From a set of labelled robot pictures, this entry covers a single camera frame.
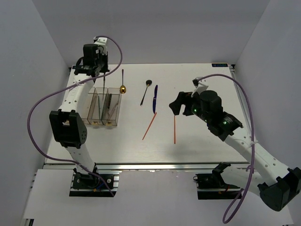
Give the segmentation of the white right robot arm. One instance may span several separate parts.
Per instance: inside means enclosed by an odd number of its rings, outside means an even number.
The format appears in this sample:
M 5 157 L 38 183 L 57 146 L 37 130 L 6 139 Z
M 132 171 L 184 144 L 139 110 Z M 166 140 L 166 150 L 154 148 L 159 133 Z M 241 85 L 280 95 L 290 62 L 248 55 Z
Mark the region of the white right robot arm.
M 169 104 L 174 115 L 195 115 L 204 121 L 209 131 L 231 146 L 253 165 L 257 174 L 252 177 L 249 190 L 258 195 L 272 210 L 281 211 L 301 191 L 301 170 L 289 168 L 272 156 L 243 128 L 233 115 L 223 110 L 222 100 L 215 91 L 179 92 Z

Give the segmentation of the blue knife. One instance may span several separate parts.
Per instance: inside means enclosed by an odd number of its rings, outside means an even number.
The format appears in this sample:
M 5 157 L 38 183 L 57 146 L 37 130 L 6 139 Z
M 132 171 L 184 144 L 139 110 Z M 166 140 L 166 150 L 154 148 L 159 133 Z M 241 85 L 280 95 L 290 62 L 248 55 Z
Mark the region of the blue knife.
M 157 94 L 158 94 L 158 85 L 155 86 L 154 97 L 153 97 L 153 101 L 152 101 L 152 110 L 153 110 L 154 114 L 156 112 Z

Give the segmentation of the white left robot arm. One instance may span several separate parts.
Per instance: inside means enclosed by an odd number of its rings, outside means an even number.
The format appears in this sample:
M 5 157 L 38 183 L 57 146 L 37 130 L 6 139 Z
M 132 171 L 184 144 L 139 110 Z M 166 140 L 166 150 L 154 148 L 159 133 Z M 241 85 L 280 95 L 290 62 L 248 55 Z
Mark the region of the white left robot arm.
M 83 182 L 90 188 L 99 184 L 99 176 L 93 172 L 95 163 L 85 145 L 87 128 L 81 118 L 88 93 L 95 81 L 82 81 L 107 73 L 108 52 L 106 44 L 85 44 L 83 56 L 71 69 L 73 88 L 67 92 L 62 105 L 49 115 L 54 139 L 60 143 L 77 162 L 76 171 L 85 174 Z

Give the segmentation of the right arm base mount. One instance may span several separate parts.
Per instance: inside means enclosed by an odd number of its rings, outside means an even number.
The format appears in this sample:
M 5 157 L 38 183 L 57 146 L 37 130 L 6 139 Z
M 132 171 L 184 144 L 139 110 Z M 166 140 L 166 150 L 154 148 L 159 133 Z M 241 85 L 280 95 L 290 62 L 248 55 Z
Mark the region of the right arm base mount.
M 197 184 L 199 200 L 233 200 L 242 197 L 241 188 L 226 184 L 222 178 L 224 170 L 231 166 L 230 163 L 222 162 L 211 173 L 198 173 L 193 177 Z

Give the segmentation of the black handled fork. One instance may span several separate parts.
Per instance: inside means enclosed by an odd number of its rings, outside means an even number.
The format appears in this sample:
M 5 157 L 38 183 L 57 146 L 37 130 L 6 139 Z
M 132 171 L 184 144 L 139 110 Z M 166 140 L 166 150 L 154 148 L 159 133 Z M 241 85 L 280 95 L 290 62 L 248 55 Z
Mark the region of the black handled fork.
M 111 99 L 112 99 L 112 94 L 110 93 L 109 96 L 108 96 L 108 103 L 107 103 L 107 109 L 108 110 L 110 109 L 110 106 L 111 106 Z

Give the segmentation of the silver fork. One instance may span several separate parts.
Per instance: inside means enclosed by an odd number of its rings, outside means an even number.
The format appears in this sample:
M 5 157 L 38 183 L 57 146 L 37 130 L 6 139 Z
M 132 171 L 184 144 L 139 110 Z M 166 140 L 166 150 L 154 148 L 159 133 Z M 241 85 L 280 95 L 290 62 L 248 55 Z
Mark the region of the silver fork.
M 117 102 L 112 110 L 108 111 L 108 123 L 111 124 L 112 120 L 116 119 L 117 116 L 117 108 L 118 108 L 119 103 Z

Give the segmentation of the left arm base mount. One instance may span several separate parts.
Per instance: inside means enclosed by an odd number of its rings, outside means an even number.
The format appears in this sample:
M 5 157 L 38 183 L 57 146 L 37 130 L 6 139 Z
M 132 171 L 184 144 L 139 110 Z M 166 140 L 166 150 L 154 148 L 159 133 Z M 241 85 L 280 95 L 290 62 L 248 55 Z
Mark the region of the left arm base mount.
M 100 174 L 104 179 L 112 193 L 115 195 L 119 183 L 118 174 Z M 102 180 L 95 176 L 82 175 L 73 173 L 71 187 L 69 191 L 70 197 L 109 197 L 112 198 L 110 191 Z

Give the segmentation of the green chopstick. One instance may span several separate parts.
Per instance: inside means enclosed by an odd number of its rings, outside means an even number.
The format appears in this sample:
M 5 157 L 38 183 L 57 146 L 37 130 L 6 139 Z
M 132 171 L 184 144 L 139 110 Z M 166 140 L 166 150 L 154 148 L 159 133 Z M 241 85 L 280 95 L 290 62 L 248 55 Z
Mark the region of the green chopstick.
M 99 120 L 102 119 L 102 110 L 103 110 L 103 98 L 99 95 L 98 96 L 98 115 L 99 115 Z
M 105 99 L 105 76 L 106 76 L 106 73 L 103 74 L 103 95 L 102 95 L 102 100 Z

